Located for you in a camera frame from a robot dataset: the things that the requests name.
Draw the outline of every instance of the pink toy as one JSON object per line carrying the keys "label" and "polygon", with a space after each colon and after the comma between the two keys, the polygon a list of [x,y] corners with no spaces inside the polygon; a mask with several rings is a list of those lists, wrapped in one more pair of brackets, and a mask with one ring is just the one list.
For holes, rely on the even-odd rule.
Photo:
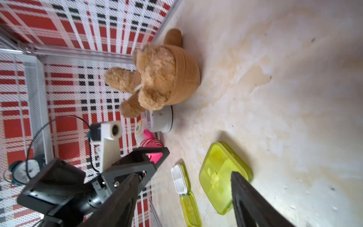
{"label": "pink toy", "polygon": [[[145,129],[143,135],[145,136],[145,139],[141,142],[140,147],[163,147],[161,142],[155,139],[153,133],[149,130]],[[163,156],[163,153],[149,153],[147,156],[149,157],[150,161],[156,164]]]}

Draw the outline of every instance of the green plastic container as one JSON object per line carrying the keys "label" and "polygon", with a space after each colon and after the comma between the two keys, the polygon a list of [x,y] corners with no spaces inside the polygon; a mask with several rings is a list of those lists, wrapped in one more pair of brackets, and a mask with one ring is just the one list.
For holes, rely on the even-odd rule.
{"label": "green plastic container", "polygon": [[180,204],[183,210],[187,227],[201,227],[198,207],[191,191],[187,171],[183,163],[178,163],[171,169],[176,192],[180,195]]}
{"label": "green plastic container", "polygon": [[199,182],[214,209],[221,215],[232,208],[233,171],[239,172],[249,182],[253,178],[251,169],[226,142],[213,143],[200,169]]}

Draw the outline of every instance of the black cable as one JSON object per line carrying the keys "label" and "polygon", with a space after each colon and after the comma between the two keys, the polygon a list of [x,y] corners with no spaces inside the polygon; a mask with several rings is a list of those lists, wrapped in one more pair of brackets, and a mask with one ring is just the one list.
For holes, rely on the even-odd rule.
{"label": "black cable", "polygon": [[32,227],[36,226],[39,222],[44,221],[44,219],[40,219],[39,221],[37,221]]}
{"label": "black cable", "polygon": [[[25,169],[26,169],[26,175],[28,176],[29,180],[32,179],[30,176],[29,176],[29,172],[28,172],[28,160],[29,160],[29,154],[30,154],[30,148],[32,147],[32,144],[34,142],[34,140],[38,137],[38,135],[43,131],[43,129],[45,129],[46,126],[48,126],[50,123],[52,123],[53,121],[57,121],[57,120],[60,120],[62,118],[65,118],[65,117],[75,117],[75,118],[78,118],[80,120],[82,120],[89,129],[91,129],[90,125],[81,117],[77,117],[77,116],[73,116],[73,115],[65,115],[65,116],[61,116],[61,117],[58,117],[58,118],[55,118],[51,121],[49,121],[48,123],[46,123],[45,125],[43,125],[43,127],[41,129],[38,130],[38,132],[35,134],[33,140],[30,142],[30,145],[28,147],[28,150],[26,152],[26,163],[25,163]],[[96,172],[99,172],[93,165],[93,161],[92,161],[92,156],[91,156],[91,143],[90,143],[91,139],[88,138],[88,142],[89,142],[89,146],[90,146],[90,157],[91,157],[91,165],[92,165],[92,168],[94,171]]]}
{"label": "black cable", "polygon": [[92,161],[92,151],[91,151],[91,137],[88,137],[88,145],[89,145],[89,148],[90,148],[90,160],[91,160],[91,166],[92,166],[92,169],[94,171],[96,171],[97,173],[99,173],[99,171],[93,166],[93,161]]}
{"label": "black cable", "polygon": [[6,182],[12,183],[11,181],[8,181],[8,180],[5,178],[5,172],[6,172],[7,170],[8,170],[8,169],[5,169],[5,170],[3,171],[3,178],[4,178],[4,180],[5,180]]}

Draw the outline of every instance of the teddy bear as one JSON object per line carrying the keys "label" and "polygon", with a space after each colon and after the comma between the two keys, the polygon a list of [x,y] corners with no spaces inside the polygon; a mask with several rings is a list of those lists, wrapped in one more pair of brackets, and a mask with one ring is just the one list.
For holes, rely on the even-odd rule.
{"label": "teddy bear", "polygon": [[180,103],[200,85],[197,62],[182,48],[182,33],[178,29],[167,32],[163,45],[148,43],[135,50],[132,59],[136,71],[112,67],[105,73],[110,88],[132,94],[120,105],[125,118]]}

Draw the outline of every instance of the screw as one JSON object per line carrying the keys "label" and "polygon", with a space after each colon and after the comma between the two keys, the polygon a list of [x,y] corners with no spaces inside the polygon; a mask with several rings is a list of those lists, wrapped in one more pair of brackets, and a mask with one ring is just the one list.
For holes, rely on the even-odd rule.
{"label": "screw", "polygon": [[119,185],[120,185],[120,182],[118,182],[118,181],[114,182],[114,187],[118,187]]}

